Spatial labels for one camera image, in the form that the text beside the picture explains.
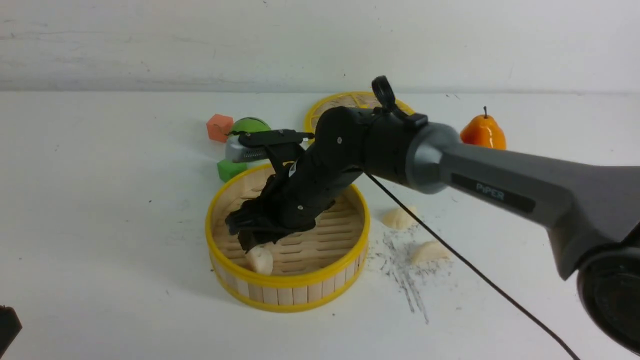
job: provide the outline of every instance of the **green ball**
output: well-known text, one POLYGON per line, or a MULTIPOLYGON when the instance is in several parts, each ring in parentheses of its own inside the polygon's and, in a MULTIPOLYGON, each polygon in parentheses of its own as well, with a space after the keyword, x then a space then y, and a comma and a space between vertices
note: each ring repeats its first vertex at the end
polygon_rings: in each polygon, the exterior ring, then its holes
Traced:
POLYGON ((257 117, 243 117, 231 127, 231 131, 244 131, 245 133, 258 133, 269 130, 271 130, 269 125, 257 117))

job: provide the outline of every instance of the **white table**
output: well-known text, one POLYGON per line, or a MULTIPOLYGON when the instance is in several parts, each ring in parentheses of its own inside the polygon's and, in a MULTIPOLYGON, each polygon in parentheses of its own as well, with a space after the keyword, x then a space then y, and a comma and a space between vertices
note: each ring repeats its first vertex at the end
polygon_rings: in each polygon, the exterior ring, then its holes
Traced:
MULTIPOLYGON (((222 289, 204 216, 223 147, 205 122, 255 115, 301 129, 322 96, 0 93, 0 304, 24 326, 4 358, 568 359, 461 262, 408 267, 407 251, 431 237, 385 229, 378 219, 394 204, 365 177, 371 255, 343 296, 283 315, 222 289)), ((514 151, 640 165, 640 96, 398 98, 459 130, 487 105, 514 151)), ((543 229, 454 190, 390 187, 583 359, 635 358, 591 323, 575 275, 558 278, 543 229)))

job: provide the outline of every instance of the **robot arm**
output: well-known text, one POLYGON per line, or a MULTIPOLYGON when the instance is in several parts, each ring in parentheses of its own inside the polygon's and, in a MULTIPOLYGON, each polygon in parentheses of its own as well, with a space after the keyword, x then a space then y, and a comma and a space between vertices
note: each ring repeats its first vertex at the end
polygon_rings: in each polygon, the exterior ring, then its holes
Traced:
POLYGON ((312 229, 363 172, 425 194, 451 186, 546 228, 560 277, 580 270, 592 319, 640 351, 640 167, 463 144, 452 127, 399 111, 386 79, 373 85, 382 108, 327 110, 307 150, 300 143, 313 134, 292 130, 229 139, 228 160, 269 158, 276 170, 260 196, 225 219, 245 251, 312 229))

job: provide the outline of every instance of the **black cable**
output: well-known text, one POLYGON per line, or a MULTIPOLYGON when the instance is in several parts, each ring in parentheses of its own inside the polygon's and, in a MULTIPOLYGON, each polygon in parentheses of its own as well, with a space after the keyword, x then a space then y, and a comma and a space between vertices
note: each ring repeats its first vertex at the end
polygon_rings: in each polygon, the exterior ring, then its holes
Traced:
POLYGON ((454 254, 458 259, 460 259, 460 261, 462 261, 471 270, 473 270, 473 272, 475 272, 476 275, 480 276, 480 278, 484 280, 487 284, 489 284, 489 286, 491 286, 495 291, 497 291, 498 294, 502 295, 502 297, 504 297, 508 302, 510 302, 511 305, 515 306, 524 315, 527 315, 527 317, 531 319, 531 321, 536 323, 537 326, 539 326, 547 334, 549 334, 549 336, 551 336, 558 344, 560 344, 560 346, 562 346, 564 351, 566 351, 567 354, 569 354, 569 356, 571 356, 573 360, 580 360, 578 355, 576 355, 575 352, 571 350, 571 348, 560 338, 560 336, 558 336, 551 329, 549 329, 544 323, 538 320, 538 318, 536 318, 532 313, 528 312, 528 310, 522 307, 522 305, 520 305, 516 300, 514 300, 512 297, 507 295, 507 293, 505 293, 504 290, 500 289, 496 284, 494 284, 493 281, 489 280, 489 278, 485 276, 480 270, 478 270, 472 263, 470 263, 469 260, 465 259, 464 256, 460 255, 451 246, 449 246, 448 243, 446 243, 441 237, 439 237, 438 234, 436 234, 433 230, 431 230, 431 228, 427 226, 427 224, 425 224, 422 220, 420 220, 417 216, 415 216, 415 214, 412 213, 411 210, 409 210, 397 197, 395 197, 394 194, 392 194, 389 190, 387 190, 387 188, 385 188, 385 186, 382 185, 375 177, 373 177, 369 173, 366 173, 366 174, 367 176, 369 176, 369 179, 371 179, 371 181, 373 181, 376 185, 378 185, 382 189, 382 191, 384 191, 391 199, 393 199, 393 201, 395 201, 398 205, 400 205, 400 207, 403 210, 405 210, 407 214, 411 215, 411 217, 415 221, 417 221, 418 224, 420 224, 429 234, 431 234, 434 238, 436 238, 436 240, 438 240, 445 248, 447 248, 447 250, 451 251, 452 254, 454 254))

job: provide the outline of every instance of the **green cube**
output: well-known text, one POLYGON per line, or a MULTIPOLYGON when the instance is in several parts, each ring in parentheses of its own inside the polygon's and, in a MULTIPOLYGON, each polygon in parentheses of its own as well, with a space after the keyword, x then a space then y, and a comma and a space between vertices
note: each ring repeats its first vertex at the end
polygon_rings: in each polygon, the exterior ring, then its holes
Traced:
POLYGON ((218 162, 218 176, 225 183, 247 169, 246 163, 232 163, 229 160, 218 162))

